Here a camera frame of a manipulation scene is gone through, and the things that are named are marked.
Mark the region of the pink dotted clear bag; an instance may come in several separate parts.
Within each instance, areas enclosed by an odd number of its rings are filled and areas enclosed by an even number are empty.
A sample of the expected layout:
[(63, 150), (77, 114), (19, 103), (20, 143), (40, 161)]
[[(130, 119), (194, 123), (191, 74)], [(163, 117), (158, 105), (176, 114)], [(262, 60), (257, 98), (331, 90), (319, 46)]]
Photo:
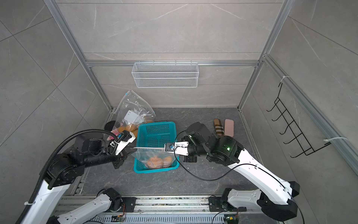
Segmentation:
[(146, 168), (169, 168), (176, 159), (174, 153), (167, 152), (163, 147), (135, 147), (136, 151), (131, 155), (142, 162)]

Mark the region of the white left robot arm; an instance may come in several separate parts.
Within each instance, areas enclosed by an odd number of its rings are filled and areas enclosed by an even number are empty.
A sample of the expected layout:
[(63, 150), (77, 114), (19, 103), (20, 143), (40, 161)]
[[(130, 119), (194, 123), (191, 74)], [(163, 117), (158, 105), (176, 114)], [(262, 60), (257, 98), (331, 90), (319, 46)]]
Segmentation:
[(67, 153), (59, 151), (61, 143), (54, 154), (45, 163), (40, 172), (34, 192), (25, 202), (24, 211), (16, 221), (18, 224), (82, 224), (93, 221), (96, 215), (105, 212), (126, 212), (122, 196), (113, 188), (102, 189), (95, 199), (78, 209), (64, 215), (52, 214), (56, 205), (69, 189), (70, 185), (82, 176), (85, 169), (106, 163), (112, 163), (118, 169), (133, 148), (128, 147), (135, 137), (119, 135), (118, 141), (106, 144), (102, 136), (93, 133), (78, 136), (73, 148)]

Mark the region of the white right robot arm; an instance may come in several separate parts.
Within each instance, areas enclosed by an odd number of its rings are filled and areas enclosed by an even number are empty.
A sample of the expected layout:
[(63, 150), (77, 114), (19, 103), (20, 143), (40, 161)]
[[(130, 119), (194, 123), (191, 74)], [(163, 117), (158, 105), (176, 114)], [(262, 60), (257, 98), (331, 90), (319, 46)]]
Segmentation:
[(285, 181), (258, 162), (242, 144), (231, 136), (218, 136), (200, 122), (190, 125), (180, 141), (174, 144), (174, 153), (185, 162), (205, 157), (209, 162), (228, 167), (254, 184), (257, 189), (241, 191), (226, 188), (219, 206), (225, 211), (261, 210), (266, 216), (280, 222), (293, 219), (301, 212), (295, 197), (300, 185)]

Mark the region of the wrinkled brown potato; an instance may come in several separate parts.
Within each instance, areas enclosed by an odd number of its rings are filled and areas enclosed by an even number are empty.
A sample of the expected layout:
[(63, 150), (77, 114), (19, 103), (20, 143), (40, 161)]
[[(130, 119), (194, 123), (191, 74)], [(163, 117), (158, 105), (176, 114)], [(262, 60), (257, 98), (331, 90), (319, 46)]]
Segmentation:
[(173, 158), (171, 156), (167, 156), (163, 159), (163, 168), (168, 168), (172, 165)]

